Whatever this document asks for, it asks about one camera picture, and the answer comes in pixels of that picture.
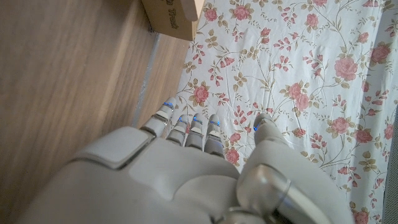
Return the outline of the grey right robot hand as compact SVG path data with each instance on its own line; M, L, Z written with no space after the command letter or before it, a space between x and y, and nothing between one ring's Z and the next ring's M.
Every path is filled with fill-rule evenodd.
M181 116L168 99L141 128L119 128L76 153L19 223L353 223L345 199L291 149L265 113L238 171L223 155L220 120Z

